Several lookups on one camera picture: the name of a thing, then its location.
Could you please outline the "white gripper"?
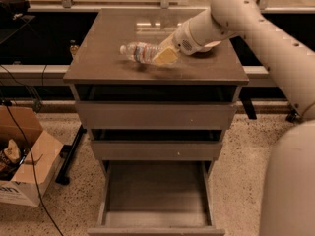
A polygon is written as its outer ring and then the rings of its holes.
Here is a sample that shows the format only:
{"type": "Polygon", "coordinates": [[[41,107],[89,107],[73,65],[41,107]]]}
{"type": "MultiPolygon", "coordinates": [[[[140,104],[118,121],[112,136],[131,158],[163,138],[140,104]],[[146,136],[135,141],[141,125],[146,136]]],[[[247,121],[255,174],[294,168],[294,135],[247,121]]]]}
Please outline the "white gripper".
{"type": "Polygon", "coordinates": [[[158,66],[172,64],[178,60],[179,50],[185,55],[193,55],[200,49],[190,32],[190,23],[186,21],[158,46],[153,62],[158,66]]]}

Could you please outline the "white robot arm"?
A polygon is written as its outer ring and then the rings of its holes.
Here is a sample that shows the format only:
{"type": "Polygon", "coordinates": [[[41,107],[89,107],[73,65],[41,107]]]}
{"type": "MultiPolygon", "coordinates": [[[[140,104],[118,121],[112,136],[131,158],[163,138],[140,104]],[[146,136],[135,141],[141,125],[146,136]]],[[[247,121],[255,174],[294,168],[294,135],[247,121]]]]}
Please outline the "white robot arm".
{"type": "Polygon", "coordinates": [[[272,149],[264,181],[259,236],[315,236],[315,53],[268,21],[253,0],[212,0],[184,22],[154,57],[170,64],[237,35],[285,95],[302,123],[272,149]]]}

